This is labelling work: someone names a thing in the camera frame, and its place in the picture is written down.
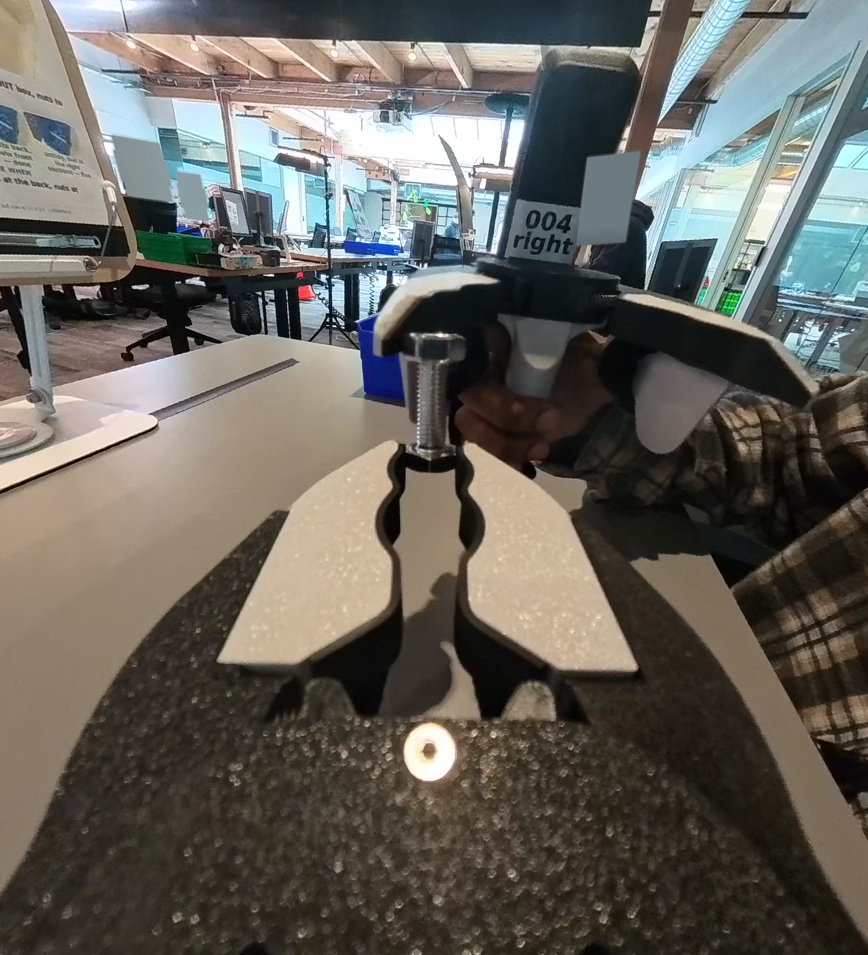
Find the person's right forearm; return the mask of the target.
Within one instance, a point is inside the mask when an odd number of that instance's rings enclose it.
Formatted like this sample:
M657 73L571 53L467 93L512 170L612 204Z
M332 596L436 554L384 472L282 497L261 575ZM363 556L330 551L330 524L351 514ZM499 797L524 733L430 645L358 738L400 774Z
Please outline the person's right forearm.
M660 455L609 405L543 468L583 480L592 500L690 506L775 550L812 531L868 547L868 372L828 376L804 409L733 390L682 445Z

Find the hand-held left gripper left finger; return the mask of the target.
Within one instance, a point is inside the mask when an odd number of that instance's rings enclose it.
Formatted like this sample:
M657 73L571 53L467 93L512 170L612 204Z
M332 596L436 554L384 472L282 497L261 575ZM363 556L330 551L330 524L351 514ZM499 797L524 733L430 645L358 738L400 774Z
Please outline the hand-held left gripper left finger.
M404 447L380 443L322 478L290 509L216 661L295 673L390 621L402 597L393 539Z

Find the black office chair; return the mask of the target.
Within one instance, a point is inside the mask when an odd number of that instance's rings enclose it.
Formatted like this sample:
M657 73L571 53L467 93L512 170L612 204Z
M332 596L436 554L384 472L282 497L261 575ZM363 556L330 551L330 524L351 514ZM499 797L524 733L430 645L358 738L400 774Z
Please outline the black office chair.
M173 354L189 352L189 342L201 347L206 344L221 344L219 339L192 328L189 313L197 307L213 304L216 294L202 285L173 283L150 285L144 288L126 288L124 304L134 309L156 313L162 317L161 328L147 332L142 338L130 343L121 353L125 362L134 360L134 352L146 349L150 344L167 339Z

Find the blue plastic bin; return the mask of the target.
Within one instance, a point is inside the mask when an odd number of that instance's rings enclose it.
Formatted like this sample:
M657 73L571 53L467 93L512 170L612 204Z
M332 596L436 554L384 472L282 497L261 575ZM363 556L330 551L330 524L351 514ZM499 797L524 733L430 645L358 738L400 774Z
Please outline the blue plastic bin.
M378 313L373 313L356 322L363 391L372 399L404 404L401 356L398 353L386 355L375 353L374 338L377 320Z

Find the white document stand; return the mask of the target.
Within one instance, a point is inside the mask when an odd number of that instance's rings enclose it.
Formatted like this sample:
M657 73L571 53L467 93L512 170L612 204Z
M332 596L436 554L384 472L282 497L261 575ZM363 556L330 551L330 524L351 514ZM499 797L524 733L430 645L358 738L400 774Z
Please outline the white document stand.
M23 397L0 403L0 493L145 435L148 413L54 394L43 295L46 286L115 284L135 264L138 246L115 182L95 113L68 35L43 2L64 56L74 95L104 175L104 225L0 219L0 288L22 345L28 374Z

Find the person's right hand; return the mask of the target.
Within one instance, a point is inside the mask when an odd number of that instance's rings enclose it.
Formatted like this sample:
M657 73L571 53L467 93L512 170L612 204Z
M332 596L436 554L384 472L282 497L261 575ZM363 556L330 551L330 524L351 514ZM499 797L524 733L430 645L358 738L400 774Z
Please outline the person's right hand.
M628 428L629 417L600 373L610 337L585 331L569 342L550 395L524 397L505 378L512 344L500 325L484 333L487 364L458 396L454 426L459 436L523 472L577 467L584 449L600 434Z

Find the silver hex bolt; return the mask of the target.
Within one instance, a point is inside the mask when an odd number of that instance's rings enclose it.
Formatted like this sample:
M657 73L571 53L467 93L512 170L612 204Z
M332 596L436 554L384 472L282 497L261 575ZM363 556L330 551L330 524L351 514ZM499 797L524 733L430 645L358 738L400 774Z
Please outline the silver hex bolt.
M429 446L450 443L448 375L464 357L465 340L456 333L412 332L406 336L402 348L404 395L415 427L414 442Z

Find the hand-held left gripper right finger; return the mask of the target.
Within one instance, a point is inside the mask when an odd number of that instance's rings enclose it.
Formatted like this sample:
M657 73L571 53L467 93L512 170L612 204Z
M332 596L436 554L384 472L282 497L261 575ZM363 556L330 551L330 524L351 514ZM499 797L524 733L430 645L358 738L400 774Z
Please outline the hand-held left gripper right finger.
M458 455L458 658L484 719L538 690L579 719L575 687L640 669L571 517L534 481L476 446Z

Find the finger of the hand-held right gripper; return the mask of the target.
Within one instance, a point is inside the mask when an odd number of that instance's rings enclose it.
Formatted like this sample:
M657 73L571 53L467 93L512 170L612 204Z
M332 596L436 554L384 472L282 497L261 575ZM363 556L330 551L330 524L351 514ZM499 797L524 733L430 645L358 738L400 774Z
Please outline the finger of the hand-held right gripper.
M818 392L795 357L761 329L652 292L621 291L612 304L619 341L798 408Z
M508 309L508 288L473 266L423 269L386 301L373 331L376 356L464 357L475 331Z

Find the printed instruction sheet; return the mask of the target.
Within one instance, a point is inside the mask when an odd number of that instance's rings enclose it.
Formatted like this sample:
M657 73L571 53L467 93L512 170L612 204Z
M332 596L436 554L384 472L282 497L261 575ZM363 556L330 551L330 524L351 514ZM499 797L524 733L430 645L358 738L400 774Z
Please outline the printed instruction sheet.
M104 225L103 181L44 3L0 1L0 219Z

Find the green plastic crate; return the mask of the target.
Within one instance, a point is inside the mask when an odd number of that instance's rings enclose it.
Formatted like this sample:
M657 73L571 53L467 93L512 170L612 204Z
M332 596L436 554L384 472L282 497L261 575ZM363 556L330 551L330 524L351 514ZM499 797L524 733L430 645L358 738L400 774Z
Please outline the green plastic crate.
M213 241L189 233L158 233L136 230L138 254L150 262L198 266L201 256L215 254Z

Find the black tripod stand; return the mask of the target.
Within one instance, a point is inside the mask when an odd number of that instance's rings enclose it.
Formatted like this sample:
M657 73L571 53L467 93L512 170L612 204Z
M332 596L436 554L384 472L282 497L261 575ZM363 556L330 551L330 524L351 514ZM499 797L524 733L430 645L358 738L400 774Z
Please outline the black tripod stand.
M337 312L334 305L334 259L332 252L332 201L334 198L334 187L330 177L331 164L327 154L323 149L320 151L320 162L324 198L325 235L323 241L323 250L325 252L326 264L326 272L324 273L323 280L325 282L327 293L327 305L325 309L325 317L321 323L321 326L318 331L316 331L316 333L309 339L309 341L314 342L322 333L324 333L326 334L328 345L332 345L334 343L335 337L339 336L341 340L344 340L347 344L351 345L353 348L356 348L356 337L353 337L353 333L347 330L345 327L345 318Z

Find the wooden post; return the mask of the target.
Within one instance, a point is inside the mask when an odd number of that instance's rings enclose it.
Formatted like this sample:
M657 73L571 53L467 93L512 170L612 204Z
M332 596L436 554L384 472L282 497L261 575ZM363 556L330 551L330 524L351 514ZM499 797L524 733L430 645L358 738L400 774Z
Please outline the wooden post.
M636 154L638 159L634 189L645 169L693 5L693 1L665 1L658 18L626 142L626 152Z

